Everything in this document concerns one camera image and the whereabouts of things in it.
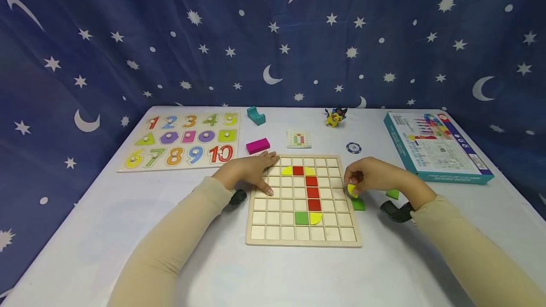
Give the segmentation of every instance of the star-patterned curtain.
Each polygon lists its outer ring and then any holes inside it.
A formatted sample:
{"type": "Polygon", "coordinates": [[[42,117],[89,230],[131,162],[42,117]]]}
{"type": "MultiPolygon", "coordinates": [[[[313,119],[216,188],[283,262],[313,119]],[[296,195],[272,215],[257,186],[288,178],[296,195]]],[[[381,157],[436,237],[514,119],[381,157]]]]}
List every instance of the star-patterned curtain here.
{"type": "Polygon", "coordinates": [[[545,3],[0,0],[0,296],[155,105],[444,109],[546,216],[545,3]]]}

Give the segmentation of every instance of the green wooden block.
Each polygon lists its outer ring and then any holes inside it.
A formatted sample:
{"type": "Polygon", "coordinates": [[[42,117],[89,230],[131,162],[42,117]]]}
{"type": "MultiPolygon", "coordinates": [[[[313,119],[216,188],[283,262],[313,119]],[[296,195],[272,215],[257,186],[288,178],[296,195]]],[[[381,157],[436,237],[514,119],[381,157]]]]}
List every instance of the green wooden block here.
{"type": "Polygon", "coordinates": [[[400,191],[398,190],[387,191],[387,197],[391,197],[392,199],[398,200],[399,195],[400,195],[400,191]]]}
{"type": "Polygon", "coordinates": [[[355,211],[366,211],[366,204],[364,204],[362,199],[351,199],[351,202],[355,211]]]}
{"type": "Polygon", "coordinates": [[[296,224],[298,225],[309,225],[309,214],[306,212],[295,212],[296,224]]]}

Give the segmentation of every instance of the poker chip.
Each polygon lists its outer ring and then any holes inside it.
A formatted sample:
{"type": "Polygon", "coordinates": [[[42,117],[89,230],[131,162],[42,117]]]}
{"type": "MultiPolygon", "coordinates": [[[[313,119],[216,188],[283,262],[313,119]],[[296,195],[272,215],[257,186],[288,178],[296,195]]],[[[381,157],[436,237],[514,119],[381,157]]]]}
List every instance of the poker chip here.
{"type": "Polygon", "coordinates": [[[360,152],[362,152],[362,147],[360,147],[360,145],[355,142],[349,142],[347,144],[347,151],[352,154],[359,154],[360,152]]]}

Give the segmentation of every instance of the wooden number puzzle board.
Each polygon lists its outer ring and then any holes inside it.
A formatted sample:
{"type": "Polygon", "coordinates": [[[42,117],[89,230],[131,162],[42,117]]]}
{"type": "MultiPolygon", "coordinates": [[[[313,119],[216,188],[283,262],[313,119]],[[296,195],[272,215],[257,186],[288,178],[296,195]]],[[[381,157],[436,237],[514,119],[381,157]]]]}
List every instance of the wooden number puzzle board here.
{"type": "Polygon", "coordinates": [[[250,195],[246,243],[361,247],[344,168],[334,155],[281,155],[263,178],[273,196],[250,195]]]}
{"type": "Polygon", "coordinates": [[[237,158],[239,113],[151,116],[118,172],[220,167],[237,158]]]}

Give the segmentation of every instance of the beige sleeve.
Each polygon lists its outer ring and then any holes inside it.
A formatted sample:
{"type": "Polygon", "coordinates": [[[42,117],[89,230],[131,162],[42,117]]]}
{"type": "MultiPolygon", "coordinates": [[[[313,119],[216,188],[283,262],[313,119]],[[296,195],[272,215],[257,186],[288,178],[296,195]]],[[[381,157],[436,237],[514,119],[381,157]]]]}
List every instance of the beige sleeve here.
{"type": "Polygon", "coordinates": [[[443,196],[412,213],[478,307],[546,306],[546,295],[443,196]]]}
{"type": "Polygon", "coordinates": [[[172,307],[177,276],[211,221],[234,191],[205,177],[136,246],[108,307],[172,307]]]}

